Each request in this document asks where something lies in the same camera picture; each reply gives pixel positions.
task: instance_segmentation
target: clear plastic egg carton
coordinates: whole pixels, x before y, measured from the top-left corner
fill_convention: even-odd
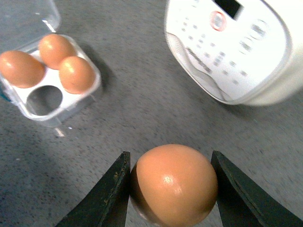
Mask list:
[[[8,50],[20,50],[42,62],[38,43],[46,35],[56,33],[61,16],[53,0],[10,0],[0,7],[0,54]],[[56,127],[83,107],[95,101],[95,92],[102,89],[101,74],[85,52],[70,37],[67,38],[94,69],[93,86],[81,95],[66,92],[60,82],[59,72],[46,67],[42,81],[31,88],[18,88],[8,83],[0,74],[0,87],[21,113],[41,125]]]
[[[45,66],[44,78],[30,88],[18,88],[11,85],[0,76],[4,86],[4,93],[18,106],[22,114],[44,126],[56,127],[74,113],[89,105],[95,100],[93,94],[98,88],[102,88],[101,74],[85,52],[69,36],[67,38],[77,51],[77,56],[85,59],[95,72],[95,82],[89,90],[80,95],[70,94],[63,88],[59,71]],[[30,55],[42,62],[38,48],[28,51]]]

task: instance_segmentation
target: plastic lid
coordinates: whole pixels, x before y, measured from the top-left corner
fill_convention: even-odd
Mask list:
[[[55,32],[60,23],[52,0],[2,0],[0,54],[8,50],[28,52],[43,36]]]

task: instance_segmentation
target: brown egg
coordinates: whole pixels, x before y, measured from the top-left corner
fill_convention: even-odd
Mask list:
[[[78,56],[65,58],[59,67],[64,89],[71,94],[82,94],[94,83],[96,74],[90,64]]]
[[[216,173],[193,148],[168,144],[142,155],[131,172],[131,201],[138,213],[161,227],[190,227],[215,205]]]
[[[44,77],[44,65],[31,55],[21,51],[7,51],[0,55],[0,72],[12,85],[29,88]]]
[[[51,69],[58,70],[61,61],[77,52],[72,44],[63,36],[50,34],[45,36],[38,45],[43,62]]]

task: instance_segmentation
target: gray countertop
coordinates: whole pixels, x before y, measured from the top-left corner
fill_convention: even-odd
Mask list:
[[[57,129],[0,99],[0,226],[50,227],[90,191],[122,151],[132,165],[167,143],[211,158],[219,150],[303,219],[303,92],[269,107],[226,106],[171,54],[165,1],[55,1],[60,34],[99,67],[104,92]],[[127,227],[150,226],[129,204]],[[215,207],[201,227],[222,226]]]

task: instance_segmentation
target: rice cooker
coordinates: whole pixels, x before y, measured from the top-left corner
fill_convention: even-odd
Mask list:
[[[184,70],[229,105],[272,105],[303,87],[301,0],[168,0],[165,34]]]

